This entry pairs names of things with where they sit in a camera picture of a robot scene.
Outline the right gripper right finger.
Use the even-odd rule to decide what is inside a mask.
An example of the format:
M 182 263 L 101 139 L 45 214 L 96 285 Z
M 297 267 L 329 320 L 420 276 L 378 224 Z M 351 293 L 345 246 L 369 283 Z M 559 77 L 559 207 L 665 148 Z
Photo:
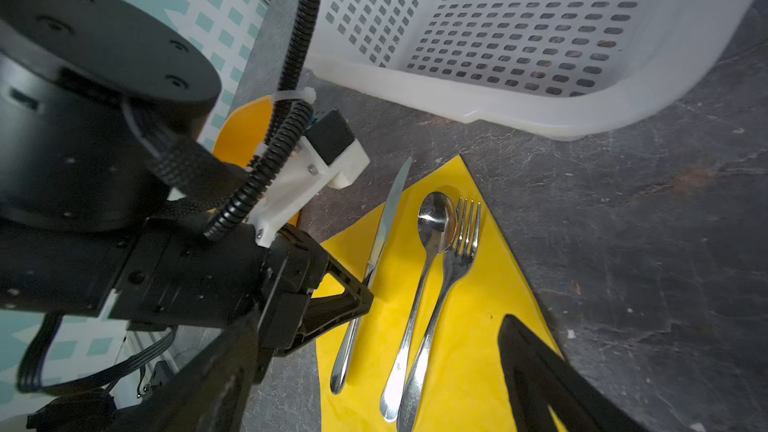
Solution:
M 501 366 L 519 431 L 643 431 L 517 317 L 498 335 Z

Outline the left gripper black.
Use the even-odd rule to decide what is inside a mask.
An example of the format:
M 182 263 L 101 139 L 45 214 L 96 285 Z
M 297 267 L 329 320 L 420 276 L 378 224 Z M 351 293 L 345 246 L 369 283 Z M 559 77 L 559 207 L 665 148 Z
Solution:
M 225 328 L 256 309 L 261 346 L 289 354 L 330 328 L 311 297 L 329 256 L 287 224 L 269 247 L 244 225 L 219 242 L 179 222 L 150 220 L 107 233 L 1 223 L 1 305 L 95 317 L 111 291 L 114 319 L 141 326 Z

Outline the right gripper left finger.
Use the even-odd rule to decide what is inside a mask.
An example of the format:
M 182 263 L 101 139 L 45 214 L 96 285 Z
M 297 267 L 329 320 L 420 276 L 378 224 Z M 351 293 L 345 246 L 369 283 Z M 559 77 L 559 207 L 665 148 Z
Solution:
M 110 431 L 238 431 L 258 365 L 259 313 L 226 328 Z

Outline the silver table knife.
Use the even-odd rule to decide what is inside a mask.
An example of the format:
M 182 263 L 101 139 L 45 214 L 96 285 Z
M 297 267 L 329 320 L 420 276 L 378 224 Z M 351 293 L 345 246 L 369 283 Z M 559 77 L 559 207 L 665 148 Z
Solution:
M 400 168 L 393 184 L 390 188 L 384 209 L 380 218 L 378 230 L 376 232 L 374 244 L 371 249 L 362 284 L 371 289 L 379 262 L 387 242 L 390 231 L 394 223 L 397 208 L 400 202 L 405 182 L 410 171 L 413 159 L 408 157 Z M 361 318 L 356 318 L 349 323 L 341 342 L 337 357 L 330 378 L 330 390 L 334 395 L 338 395 L 343 390 L 350 371 L 351 357 L 354 351 L 355 342 L 361 325 Z

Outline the silver spoon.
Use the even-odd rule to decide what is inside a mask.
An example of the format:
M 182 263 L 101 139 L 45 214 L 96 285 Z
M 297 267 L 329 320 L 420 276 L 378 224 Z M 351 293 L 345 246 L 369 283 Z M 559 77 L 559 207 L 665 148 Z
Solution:
M 393 423 L 399 413 L 406 383 L 408 360 L 421 299 L 428 273 L 434 259 L 452 242 L 457 226 L 456 208 L 448 195 L 435 191 L 422 201 L 418 213 L 417 232 L 425 249 L 426 259 L 420 274 L 407 324 L 399 349 L 382 392 L 379 409 L 387 423 Z

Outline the yellow plastic utensil tray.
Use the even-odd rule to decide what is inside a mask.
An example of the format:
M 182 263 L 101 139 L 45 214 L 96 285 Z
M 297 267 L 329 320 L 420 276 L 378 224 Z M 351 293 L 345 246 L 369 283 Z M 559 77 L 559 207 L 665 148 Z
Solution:
M 272 111 L 270 96 L 236 109 L 224 122 L 212 154 L 223 162 L 246 168 L 266 136 Z

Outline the white perforated plastic basket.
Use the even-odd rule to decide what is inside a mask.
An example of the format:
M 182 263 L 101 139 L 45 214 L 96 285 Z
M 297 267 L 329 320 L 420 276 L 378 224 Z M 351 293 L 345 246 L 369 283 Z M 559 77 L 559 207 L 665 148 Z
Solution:
M 316 77 L 462 123 L 554 140 L 663 110 L 753 0 L 322 0 Z

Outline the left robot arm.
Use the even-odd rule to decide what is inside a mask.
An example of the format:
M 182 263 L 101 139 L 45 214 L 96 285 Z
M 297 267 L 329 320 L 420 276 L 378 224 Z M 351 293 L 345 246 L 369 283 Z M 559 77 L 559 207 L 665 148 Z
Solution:
M 282 180 L 318 138 L 300 88 L 320 0 L 299 0 L 267 138 L 248 168 L 195 139 L 213 65 L 123 0 L 1 0 L 1 302 L 138 330 L 224 328 L 249 312 L 288 354 L 366 314 L 371 292 L 289 224 L 311 194 Z

